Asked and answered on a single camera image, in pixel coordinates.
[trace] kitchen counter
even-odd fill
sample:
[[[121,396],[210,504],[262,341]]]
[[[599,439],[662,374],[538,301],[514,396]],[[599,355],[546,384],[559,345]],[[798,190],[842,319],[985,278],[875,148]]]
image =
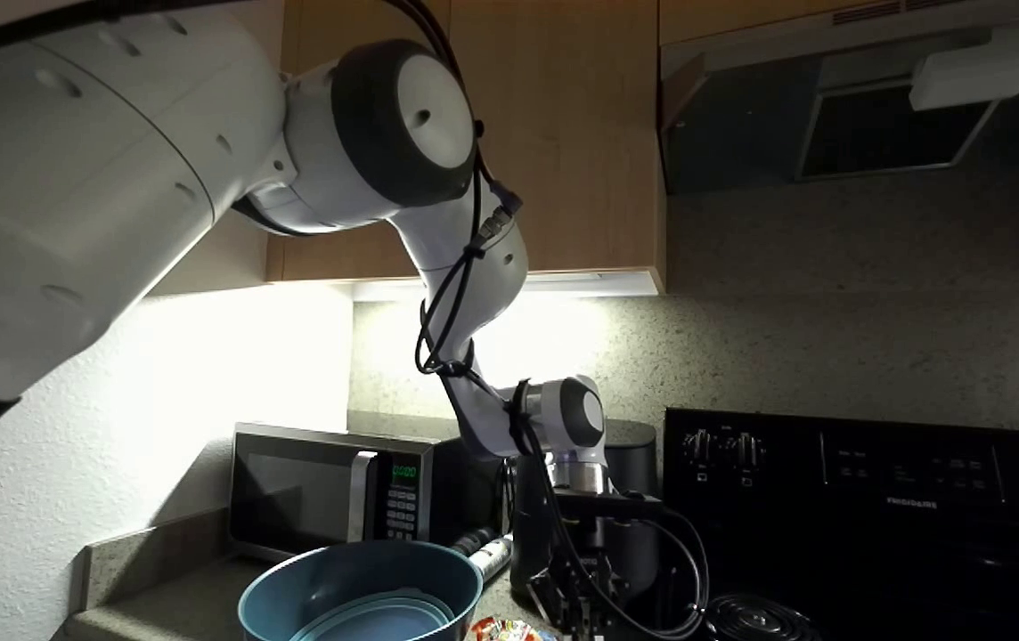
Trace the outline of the kitchen counter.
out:
[[[78,614],[57,641],[238,641],[247,634],[235,623],[235,600],[262,570],[262,562],[212,559],[132,597]],[[488,584],[474,619],[479,615],[541,628],[538,615],[510,597],[510,573]]]

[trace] kitchen cabinet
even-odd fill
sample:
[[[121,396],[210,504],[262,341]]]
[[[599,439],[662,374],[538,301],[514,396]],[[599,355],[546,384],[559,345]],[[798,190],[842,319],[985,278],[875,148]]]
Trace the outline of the kitchen cabinet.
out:
[[[484,158],[523,199],[529,266],[541,274],[662,274],[662,170],[654,143],[651,0],[438,0]],[[408,37],[386,5],[293,0],[285,67]],[[408,260],[386,225],[332,238],[274,238],[269,278],[393,278]]]
[[[658,43],[742,33],[813,13],[882,8],[887,0],[658,0]]]

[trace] white wall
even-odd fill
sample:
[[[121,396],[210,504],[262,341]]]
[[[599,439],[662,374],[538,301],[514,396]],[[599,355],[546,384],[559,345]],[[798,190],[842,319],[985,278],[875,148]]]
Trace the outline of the white wall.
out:
[[[414,370],[417,298],[356,301],[352,405],[370,414],[447,415],[438,377]],[[609,374],[617,319],[605,298],[520,297],[476,335],[479,374],[514,388],[520,377]]]
[[[48,637],[82,543],[146,526],[235,421],[341,426],[348,325],[318,284],[149,298],[37,384],[0,421],[0,637]],[[227,501],[227,458],[200,473],[178,513]]]

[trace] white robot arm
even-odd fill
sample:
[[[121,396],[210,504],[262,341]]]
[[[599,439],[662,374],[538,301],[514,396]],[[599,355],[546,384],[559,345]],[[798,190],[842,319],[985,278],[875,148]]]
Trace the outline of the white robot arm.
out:
[[[225,12],[139,13],[0,50],[0,414],[96,341],[235,203],[274,230],[388,221],[438,306],[419,337],[463,433],[497,456],[514,393],[474,332],[527,274],[514,197],[474,158],[457,76],[375,43],[282,88]],[[529,384],[552,451],[592,451],[589,381]]]

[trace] stove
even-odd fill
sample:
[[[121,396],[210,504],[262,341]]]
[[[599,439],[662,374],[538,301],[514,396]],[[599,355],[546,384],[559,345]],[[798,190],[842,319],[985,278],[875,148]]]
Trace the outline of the stove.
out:
[[[662,500],[708,543],[716,615],[1019,637],[1019,430],[666,409]]]

